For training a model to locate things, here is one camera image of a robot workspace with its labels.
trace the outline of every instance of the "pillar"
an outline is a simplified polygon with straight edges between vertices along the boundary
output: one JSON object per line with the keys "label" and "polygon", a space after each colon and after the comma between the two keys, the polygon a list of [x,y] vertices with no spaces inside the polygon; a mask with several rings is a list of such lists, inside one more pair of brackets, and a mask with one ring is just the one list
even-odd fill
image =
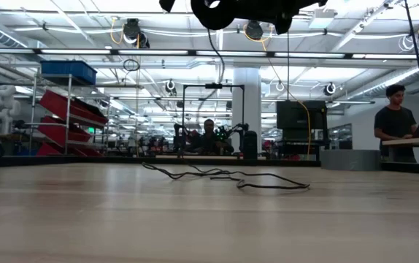
{"label": "pillar", "polygon": [[[259,68],[234,68],[233,85],[245,85],[244,122],[258,135],[261,152],[261,78]],[[232,126],[242,122],[242,89],[232,88]],[[239,134],[232,136],[232,147],[239,151]]]}

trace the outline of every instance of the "black monitor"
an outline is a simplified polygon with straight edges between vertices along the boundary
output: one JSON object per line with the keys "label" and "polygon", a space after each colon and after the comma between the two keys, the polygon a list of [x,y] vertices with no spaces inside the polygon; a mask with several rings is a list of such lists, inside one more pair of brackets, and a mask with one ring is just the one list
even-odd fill
{"label": "black monitor", "polygon": [[[309,110],[310,128],[326,129],[326,103],[324,101],[302,102]],[[276,102],[278,129],[308,129],[307,111],[298,102]]]}

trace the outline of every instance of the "table surface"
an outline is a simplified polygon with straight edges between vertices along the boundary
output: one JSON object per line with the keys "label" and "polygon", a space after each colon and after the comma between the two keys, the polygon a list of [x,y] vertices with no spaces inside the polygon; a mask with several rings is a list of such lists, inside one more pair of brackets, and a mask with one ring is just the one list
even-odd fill
{"label": "table surface", "polygon": [[388,146],[393,146],[393,145],[419,146],[419,138],[384,141],[383,145],[388,145]]}
{"label": "table surface", "polygon": [[0,168],[0,262],[419,262],[419,175],[218,168],[312,188],[240,191],[137,164]]}

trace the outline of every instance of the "person sitting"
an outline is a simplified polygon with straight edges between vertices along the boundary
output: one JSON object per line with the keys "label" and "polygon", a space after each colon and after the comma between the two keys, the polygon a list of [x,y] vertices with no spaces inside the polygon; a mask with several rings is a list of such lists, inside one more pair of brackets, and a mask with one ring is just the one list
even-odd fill
{"label": "person sitting", "polygon": [[215,133],[215,123],[207,119],[204,122],[204,134],[200,136],[199,147],[195,151],[199,154],[220,155],[222,151],[232,153],[234,148],[218,139]]}

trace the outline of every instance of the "storage rack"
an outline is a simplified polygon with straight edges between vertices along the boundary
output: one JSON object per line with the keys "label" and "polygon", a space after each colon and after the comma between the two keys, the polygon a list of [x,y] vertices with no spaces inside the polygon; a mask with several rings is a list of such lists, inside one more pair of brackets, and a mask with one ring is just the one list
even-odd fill
{"label": "storage rack", "polygon": [[[101,148],[106,148],[106,154],[107,154],[107,147],[105,147],[108,143],[108,139],[109,137],[106,136],[106,142],[104,143],[104,130],[106,132],[106,134],[109,131],[109,121],[107,121],[105,124],[104,123],[99,123],[97,121],[92,121],[89,120],[87,118],[83,118],[81,116],[78,115],[73,115],[70,113],[70,108],[71,108],[71,101],[72,101],[72,83],[75,81],[76,83],[83,83],[83,85],[81,85],[81,87],[93,87],[92,85],[88,85],[86,83],[84,83],[82,80],[76,78],[73,75],[41,75],[42,78],[49,78],[49,77],[55,77],[55,78],[63,78],[63,79],[67,79],[68,80],[68,86],[67,86],[67,107],[66,107],[66,117],[65,117],[65,123],[34,123],[34,111],[36,108],[36,90],[37,90],[37,80],[38,80],[38,76],[36,75],[36,77],[34,78],[34,85],[33,85],[33,97],[31,100],[31,122],[27,123],[27,125],[30,126],[30,135],[29,135],[29,153],[31,153],[31,149],[32,149],[32,141],[33,141],[33,132],[34,132],[34,128],[36,126],[62,126],[65,127],[65,145],[59,145],[56,141],[52,140],[51,138],[49,138],[48,136],[46,136],[46,138],[48,138],[51,142],[54,142],[56,145],[63,147],[64,148],[64,154],[68,154],[69,152],[69,146],[75,146],[75,145],[81,145],[81,146],[85,146],[88,148],[95,148],[95,149],[101,149]],[[101,99],[107,99],[107,119],[109,119],[109,108],[110,108],[110,98],[108,96],[101,96]],[[94,128],[94,136],[93,136],[93,143],[89,143],[89,142],[78,142],[78,141],[74,141],[74,140],[69,140],[69,124],[70,124],[70,120],[71,118],[76,119],[76,120],[80,120],[83,123],[89,123],[92,124],[91,126]],[[101,143],[95,143],[96,142],[96,128],[102,128],[102,136],[101,136]]]}

